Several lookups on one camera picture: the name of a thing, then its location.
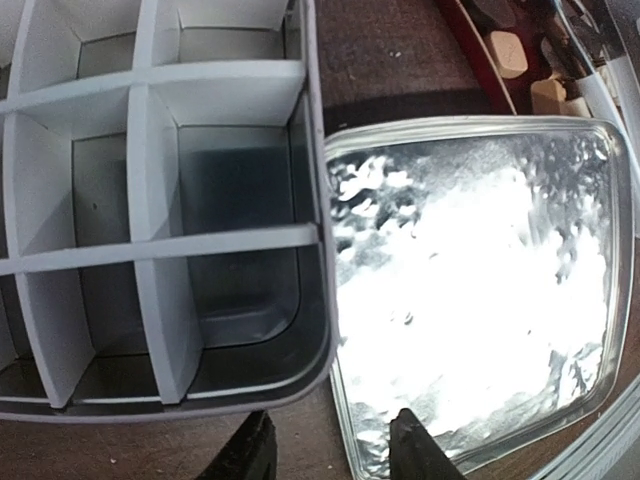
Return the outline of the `lilac bunny tin lid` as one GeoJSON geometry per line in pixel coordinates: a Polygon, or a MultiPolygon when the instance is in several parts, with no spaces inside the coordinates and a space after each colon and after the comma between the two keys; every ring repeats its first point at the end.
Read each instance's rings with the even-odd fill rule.
{"type": "Polygon", "coordinates": [[[609,396],[633,282],[631,151],[604,120],[453,116],[325,142],[352,475],[410,409],[463,472],[609,396]]]}

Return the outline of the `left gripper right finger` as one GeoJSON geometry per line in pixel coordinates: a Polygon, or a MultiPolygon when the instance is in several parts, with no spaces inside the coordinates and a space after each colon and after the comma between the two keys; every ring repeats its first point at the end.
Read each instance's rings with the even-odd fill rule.
{"type": "Polygon", "coordinates": [[[408,408],[390,422],[391,480],[466,480],[408,408]]]}

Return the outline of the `red chocolate tray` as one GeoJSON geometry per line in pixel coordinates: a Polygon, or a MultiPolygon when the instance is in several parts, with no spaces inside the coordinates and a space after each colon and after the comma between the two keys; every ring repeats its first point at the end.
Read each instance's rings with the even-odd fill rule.
{"type": "Polygon", "coordinates": [[[480,87],[497,114],[561,115],[567,90],[559,69],[543,54],[545,27],[553,18],[543,1],[438,1],[436,3],[458,42],[480,87]],[[515,33],[523,45],[528,70],[503,79],[492,60],[485,37],[492,31],[515,33]]]}

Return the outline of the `white metal tongs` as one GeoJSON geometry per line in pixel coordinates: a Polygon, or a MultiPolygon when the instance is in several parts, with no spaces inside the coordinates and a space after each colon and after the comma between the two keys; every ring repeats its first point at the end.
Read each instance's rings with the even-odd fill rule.
{"type": "MultiPolygon", "coordinates": [[[[554,1],[574,57],[586,71],[579,81],[593,115],[622,132],[631,150],[634,233],[639,233],[639,3],[554,1]]],[[[634,281],[626,345],[613,402],[537,479],[639,477],[639,281],[634,281]]]]}

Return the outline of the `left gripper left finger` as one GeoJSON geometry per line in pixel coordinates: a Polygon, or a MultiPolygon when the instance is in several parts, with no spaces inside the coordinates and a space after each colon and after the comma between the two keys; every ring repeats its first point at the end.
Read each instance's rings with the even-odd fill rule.
{"type": "Polygon", "coordinates": [[[256,411],[246,417],[196,479],[273,480],[277,462],[275,425],[266,411],[256,411]]]}

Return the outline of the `lilac tin box with dividers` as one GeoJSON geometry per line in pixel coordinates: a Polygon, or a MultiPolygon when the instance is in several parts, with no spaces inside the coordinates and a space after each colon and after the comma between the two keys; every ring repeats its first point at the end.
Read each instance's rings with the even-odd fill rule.
{"type": "Polygon", "coordinates": [[[338,328],[311,1],[1,5],[1,416],[298,400],[338,328]]]}

